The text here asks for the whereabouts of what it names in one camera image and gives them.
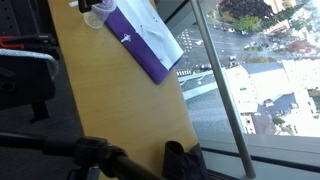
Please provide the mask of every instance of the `purple folder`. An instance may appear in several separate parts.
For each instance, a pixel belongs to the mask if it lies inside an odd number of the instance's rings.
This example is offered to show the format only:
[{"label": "purple folder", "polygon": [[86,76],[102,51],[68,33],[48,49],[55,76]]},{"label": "purple folder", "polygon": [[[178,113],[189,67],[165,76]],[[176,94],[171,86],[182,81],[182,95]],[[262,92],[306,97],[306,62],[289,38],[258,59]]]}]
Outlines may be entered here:
[{"label": "purple folder", "polygon": [[[170,70],[180,59],[174,60],[171,67],[165,67],[144,39],[136,33],[135,28],[130,24],[119,8],[109,15],[106,23],[116,34],[119,41],[122,40],[122,44],[125,48],[157,84],[160,84],[166,78]],[[128,34],[130,34],[130,40],[125,39],[125,36]]]}]

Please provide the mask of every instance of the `tripod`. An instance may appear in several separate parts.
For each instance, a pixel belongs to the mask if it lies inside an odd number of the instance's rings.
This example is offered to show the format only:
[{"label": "tripod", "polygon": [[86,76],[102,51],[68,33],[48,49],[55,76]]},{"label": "tripod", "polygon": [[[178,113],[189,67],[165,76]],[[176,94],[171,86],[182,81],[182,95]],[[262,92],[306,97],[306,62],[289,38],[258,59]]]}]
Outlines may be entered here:
[{"label": "tripod", "polygon": [[127,153],[95,137],[46,137],[40,135],[0,132],[0,146],[42,150],[44,155],[73,157],[79,170],[69,173],[67,180],[97,180],[99,169],[108,177],[120,180],[163,179],[131,161]]}]

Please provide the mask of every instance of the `black bag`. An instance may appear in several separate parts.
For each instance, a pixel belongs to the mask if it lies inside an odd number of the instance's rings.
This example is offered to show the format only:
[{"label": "black bag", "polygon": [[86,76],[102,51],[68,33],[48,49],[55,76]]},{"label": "black bag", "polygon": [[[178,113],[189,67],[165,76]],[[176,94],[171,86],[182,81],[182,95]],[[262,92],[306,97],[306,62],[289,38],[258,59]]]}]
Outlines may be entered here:
[{"label": "black bag", "polygon": [[208,180],[200,145],[185,153],[180,143],[166,142],[162,176],[168,180]]}]

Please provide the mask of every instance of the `road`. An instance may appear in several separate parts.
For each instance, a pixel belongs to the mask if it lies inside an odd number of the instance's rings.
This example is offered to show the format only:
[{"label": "road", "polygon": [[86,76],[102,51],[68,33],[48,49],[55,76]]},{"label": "road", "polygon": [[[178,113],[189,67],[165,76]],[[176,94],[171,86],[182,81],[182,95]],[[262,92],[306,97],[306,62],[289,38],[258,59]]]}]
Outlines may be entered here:
[{"label": "road", "polygon": [[[236,56],[241,63],[247,58],[253,57],[272,57],[278,60],[287,59],[288,55],[274,53],[272,51],[245,51],[244,46],[255,41],[257,44],[268,42],[265,37],[253,35],[252,37],[242,36],[228,31],[216,30],[212,24],[209,24],[209,31],[214,42],[216,52],[218,54],[220,63],[223,67],[227,67],[229,63],[229,56]],[[197,25],[192,25],[177,38],[178,43],[185,51],[181,62],[176,66],[177,70],[196,70],[201,64],[209,64],[207,53],[203,45],[200,31]]]}]

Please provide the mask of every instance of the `gray floor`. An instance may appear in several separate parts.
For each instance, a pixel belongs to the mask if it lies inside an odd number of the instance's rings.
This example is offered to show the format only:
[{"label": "gray floor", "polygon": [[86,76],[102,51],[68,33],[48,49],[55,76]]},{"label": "gray floor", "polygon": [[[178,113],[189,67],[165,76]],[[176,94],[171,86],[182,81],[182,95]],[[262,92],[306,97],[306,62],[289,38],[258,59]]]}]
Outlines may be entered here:
[{"label": "gray floor", "polygon": [[[35,124],[31,106],[0,111],[0,131],[32,133],[46,136],[81,136],[81,124],[74,104],[65,67],[55,78],[56,96],[47,101],[50,118]],[[39,151],[0,147],[1,180],[60,180],[77,168],[71,158],[44,156]]]}]

